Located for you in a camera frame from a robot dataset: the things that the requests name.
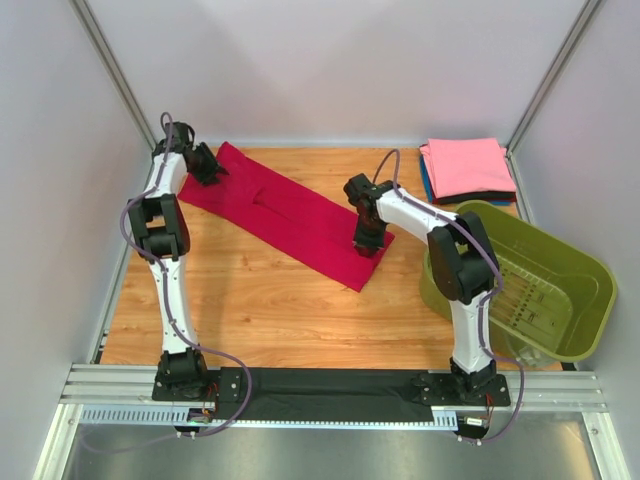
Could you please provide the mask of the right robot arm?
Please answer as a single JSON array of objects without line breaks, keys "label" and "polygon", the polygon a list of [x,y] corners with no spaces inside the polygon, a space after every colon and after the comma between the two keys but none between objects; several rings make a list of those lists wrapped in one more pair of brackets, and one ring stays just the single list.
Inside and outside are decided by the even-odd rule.
[{"label": "right robot arm", "polygon": [[383,248],[389,224],[427,246],[433,282],[449,301],[454,349],[450,372],[442,382],[425,382],[424,391],[442,392],[446,400],[462,404],[485,400],[497,381],[487,310],[501,277],[479,216],[430,207],[396,183],[376,185],[363,173],[349,179],[343,190],[357,211],[353,244],[360,255],[372,257]]}]

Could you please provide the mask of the crimson red t shirt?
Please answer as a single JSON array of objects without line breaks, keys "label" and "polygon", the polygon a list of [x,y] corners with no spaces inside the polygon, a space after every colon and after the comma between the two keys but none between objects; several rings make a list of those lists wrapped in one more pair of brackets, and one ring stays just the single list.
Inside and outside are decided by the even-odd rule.
[{"label": "crimson red t shirt", "polygon": [[307,267],[359,292],[386,253],[360,255],[358,216],[245,156],[225,142],[217,160],[228,171],[211,186],[188,176],[179,199],[216,214]]}]

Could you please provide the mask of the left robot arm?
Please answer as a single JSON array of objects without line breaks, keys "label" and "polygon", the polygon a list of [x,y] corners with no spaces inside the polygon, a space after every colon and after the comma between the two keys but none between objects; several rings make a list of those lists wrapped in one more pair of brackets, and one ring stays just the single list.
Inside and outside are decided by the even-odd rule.
[{"label": "left robot arm", "polygon": [[186,287],[186,256],[190,234],[178,200],[183,183],[209,187],[228,171],[211,149],[197,143],[195,130],[161,115],[165,137],[152,151],[152,170],[144,190],[130,199],[120,218],[127,243],[149,266],[156,286],[162,321],[162,353],[154,380],[156,401],[211,400],[209,373],[191,322]]}]

